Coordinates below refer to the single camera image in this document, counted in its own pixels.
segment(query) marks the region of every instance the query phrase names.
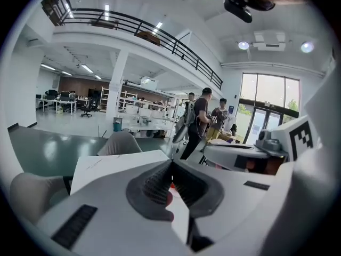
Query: black rubber pad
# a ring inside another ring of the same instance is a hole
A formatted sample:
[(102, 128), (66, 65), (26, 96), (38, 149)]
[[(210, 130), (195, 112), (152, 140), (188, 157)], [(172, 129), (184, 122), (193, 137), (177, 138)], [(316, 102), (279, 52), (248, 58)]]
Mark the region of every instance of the black rubber pad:
[(250, 186), (250, 187), (253, 187), (253, 188), (256, 188), (256, 189), (261, 189), (261, 190), (268, 190), (270, 188), (269, 185), (260, 184), (260, 183), (252, 182), (252, 181), (246, 181), (244, 183), (244, 185), (245, 186)]
[(51, 239), (66, 249), (71, 249), (96, 211), (97, 207), (81, 206)]

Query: black camera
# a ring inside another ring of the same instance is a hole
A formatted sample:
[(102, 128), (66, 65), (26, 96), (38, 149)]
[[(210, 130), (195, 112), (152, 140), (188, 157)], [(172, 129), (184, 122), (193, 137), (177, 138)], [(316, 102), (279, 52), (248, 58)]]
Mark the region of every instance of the black camera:
[(252, 16), (246, 4), (239, 0), (224, 0), (224, 7), (228, 12), (231, 12), (246, 23), (252, 22)]

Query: backpack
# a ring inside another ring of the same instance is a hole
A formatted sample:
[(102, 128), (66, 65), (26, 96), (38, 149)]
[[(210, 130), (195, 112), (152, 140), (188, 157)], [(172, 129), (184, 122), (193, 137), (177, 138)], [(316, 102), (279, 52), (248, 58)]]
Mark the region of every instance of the backpack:
[(182, 125), (179, 131), (175, 134), (173, 138), (173, 143), (180, 142), (187, 134), (189, 126), (196, 121), (196, 118), (198, 117), (198, 115), (196, 115), (196, 113), (194, 112), (194, 106), (196, 101), (195, 102), (190, 101), (188, 103), (187, 112), (183, 115), (184, 125)]

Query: pillar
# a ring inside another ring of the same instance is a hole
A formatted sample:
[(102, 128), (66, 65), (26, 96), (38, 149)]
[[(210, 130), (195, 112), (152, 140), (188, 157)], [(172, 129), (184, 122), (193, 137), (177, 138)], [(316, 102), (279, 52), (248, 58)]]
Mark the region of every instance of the pillar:
[(116, 59), (116, 53), (110, 52), (111, 62), (114, 66), (111, 81), (109, 84), (109, 96), (107, 104), (107, 120), (113, 120), (117, 116), (116, 103), (117, 98), (120, 96), (122, 82), (123, 82), (123, 71), (126, 66), (129, 52), (121, 50)]

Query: ceiling light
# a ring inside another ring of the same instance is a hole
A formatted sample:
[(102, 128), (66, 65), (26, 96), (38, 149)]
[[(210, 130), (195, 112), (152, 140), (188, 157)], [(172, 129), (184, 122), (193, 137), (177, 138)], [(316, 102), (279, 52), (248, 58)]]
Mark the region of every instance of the ceiling light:
[(109, 21), (109, 5), (105, 5), (105, 13), (104, 13), (104, 18), (106, 21)]
[(94, 71), (92, 71), (90, 68), (88, 68), (87, 65), (82, 65), (83, 68), (85, 68), (87, 71), (89, 71), (90, 73), (94, 73)]
[(41, 65), (42, 67), (47, 68), (47, 69), (55, 70), (55, 68), (53, 68), (53, 67), (51, 67), (51, 66), (47, 66), (47, 65), (45, 65), (45, 64), (43, 64), (43, 63), (41, 63), (40, 65)]
[(301, 50), (302, 52), (304, 53), (309, 53), (309, 52), (312, 52), (314, 50), (314, 45), (312, 42), (304, 42), (302, 45), (301, 45)]
[(70, 7), (69, 7), (69, 4), (66, 3), (66, 4), (65, 4), (65, 7), (66, 7), (66, 9), (67, 9), (67, 11), (68, 11), (68, 13), (69, 13), (69, 16), (70, 16), (71, 18), (73, 18), (74, 15), (73, 15), (72, 12), (71, 12), (71, 9), (70, 9)]
[[(163, 25), (163, 23), (159, 22), (159, 23), (156, 25), (156, 27), (157, 27), (157, 28), (160, 28), (162, 25)], [(153, 30), (153, 32), (152, 32), (154, 35), (156, 34), (156, 32), (159, 31), (157, 28), (155, 28), (155, 29)]]
[(240, 43), (238, 44), (238, 47), (239, 47), (240, 49), (246, 50), (246, 49), (249, 48), (249, 44), (248, 44), (247, 42), (240, 42)]
[(65, 72), (65, 71), (62, 71), (62, 73), (66, 74), (66, 75), (69, 75), (69, 76), (72, 76), (72, 74), (67, 73), (67, 72)]

